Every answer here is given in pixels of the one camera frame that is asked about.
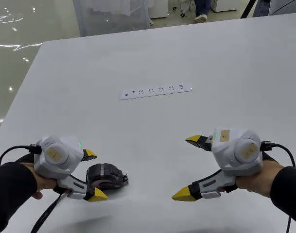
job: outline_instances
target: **power strip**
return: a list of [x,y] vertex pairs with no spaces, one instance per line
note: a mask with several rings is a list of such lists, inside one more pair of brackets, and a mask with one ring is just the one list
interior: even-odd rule
[[160,85],[156,87],[145,87],[131,90],[123,90],[120,93],[120,100],[129,100],[135,98],[167,95],[173,93],[180,93],[192,91],[190,83],[173,83],[169,85]]

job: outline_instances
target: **human hand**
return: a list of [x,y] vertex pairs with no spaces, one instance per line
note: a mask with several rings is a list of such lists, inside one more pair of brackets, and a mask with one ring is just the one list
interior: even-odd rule
[[252,176],[238,176],[235,183],[238,188],[247,189],[269,198],[273,180],[283,166],[276,161],[263,161],[262,164],[263,167],[259,173]]
[[21,163],[25,165],[34,175],[36,183],[37,183],[37,190],[36,193],[32,195],[33,198],[39,200],[43,197],[41,190],[43,189],[54,189],[57,186],[57,181],[55,179],[43,177],[35,172],[35,165],[33,163]]

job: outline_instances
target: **sneaker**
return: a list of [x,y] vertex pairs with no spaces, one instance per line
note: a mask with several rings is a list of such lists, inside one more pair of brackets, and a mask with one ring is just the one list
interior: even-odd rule
[[206,22],[206,20],[207,20],[207,15],[202,14],[202,15],[199,15],[198,17],[195,17],[193,21],[195,23],[204,23]]

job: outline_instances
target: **black jacket sleeve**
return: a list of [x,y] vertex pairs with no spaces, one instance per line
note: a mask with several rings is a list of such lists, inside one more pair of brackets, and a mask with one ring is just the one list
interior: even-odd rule
[[36,189],[35,177],[25,165],[13,162],[0,166],[0,232]]
[[273,204],[296,221],[296,169],[284,167],[276,175],[270,192]]

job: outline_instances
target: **label sticker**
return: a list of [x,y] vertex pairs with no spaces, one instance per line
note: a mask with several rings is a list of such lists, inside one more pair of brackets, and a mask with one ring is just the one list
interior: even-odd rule
[[62,155],[54,148],[49,148],[47,151],[45,151],[45,153],[56,163],[62,158]]
[[254,143],[250,143],[249,146],[241,153],[241,156],[244,159],[248,159],[257,150],[258,150],[257,146]]
[[230,130],[221,130],[220,142],[228,142],[230,140]]

